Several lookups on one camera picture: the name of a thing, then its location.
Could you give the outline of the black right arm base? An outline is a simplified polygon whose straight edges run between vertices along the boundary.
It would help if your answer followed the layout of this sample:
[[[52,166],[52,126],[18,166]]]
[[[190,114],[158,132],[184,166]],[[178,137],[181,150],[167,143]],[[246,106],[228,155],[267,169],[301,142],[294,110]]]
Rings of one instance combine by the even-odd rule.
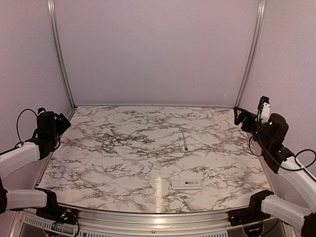
[[[260,212],[259,214],[251,214],[247,208],[231,210],[228,212],[228,218],[231,226],[260,222],[269,219],[270,214]]]

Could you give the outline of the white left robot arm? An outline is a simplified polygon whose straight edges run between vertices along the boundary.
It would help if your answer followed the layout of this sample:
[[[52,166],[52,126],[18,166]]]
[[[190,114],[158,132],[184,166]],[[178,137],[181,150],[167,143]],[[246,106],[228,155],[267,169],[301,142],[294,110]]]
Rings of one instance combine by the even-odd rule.
[[[71,127],[70,121],[62,114],[38,108],[24,109],[17,118],[16,129],[22,114],[26,111],[36,116],[37,127],[30,139],[22,141],[17,132],[19,142],[11,149],[0,154],[0,179],[26,165],[43,160],[55,152],[61,144],[61,136]],[[62,208],[57,202],[56,193],[46,189],[6,189],[0,184],[0,212],[9,210],[23,210],[26,208],[42,209],[52,220],[62,216]]]

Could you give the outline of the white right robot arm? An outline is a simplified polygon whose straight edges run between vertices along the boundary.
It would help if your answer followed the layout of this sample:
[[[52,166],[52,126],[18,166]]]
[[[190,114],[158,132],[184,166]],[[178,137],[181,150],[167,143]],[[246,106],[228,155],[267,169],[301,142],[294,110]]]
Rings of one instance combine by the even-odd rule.
[[[261,148],[261,156],[268,167],[287,180],[301,195],[308,207],[302,207],[278,197],[269,190],[251,196],[249,206],[240,214],[246,221],[261,219],[264,215],[277,217],[292,226],[303,237],[316,235],[316,178],[307,167],[282,143],[288,131],[284,117],[272,113],[264,122],[263,112],[253,114],[245,109],[234,108],[234,123],[242,131],[250,133]]]

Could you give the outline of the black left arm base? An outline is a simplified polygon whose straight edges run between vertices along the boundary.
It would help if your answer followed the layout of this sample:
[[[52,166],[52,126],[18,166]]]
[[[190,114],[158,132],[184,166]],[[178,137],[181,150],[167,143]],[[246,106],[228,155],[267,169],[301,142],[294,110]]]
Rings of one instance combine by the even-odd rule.
[[[60,206],[57,202],[57,195],[53,191],[42,188],[35,189],[42,191],[47,195],[46,206],[37,208],[37,216],[52,220],[54,221],[54,224],[66,223],[76,225],[78,223],[77,216],[79,211],[77,209]]]

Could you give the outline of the white remote control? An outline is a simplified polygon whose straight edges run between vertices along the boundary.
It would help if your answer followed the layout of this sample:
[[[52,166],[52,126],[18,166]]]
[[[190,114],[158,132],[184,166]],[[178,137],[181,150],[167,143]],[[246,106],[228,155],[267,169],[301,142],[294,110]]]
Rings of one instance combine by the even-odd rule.
[[[174,190],[199,190],[202,189],[201,180],[172,180],[171,187]]]

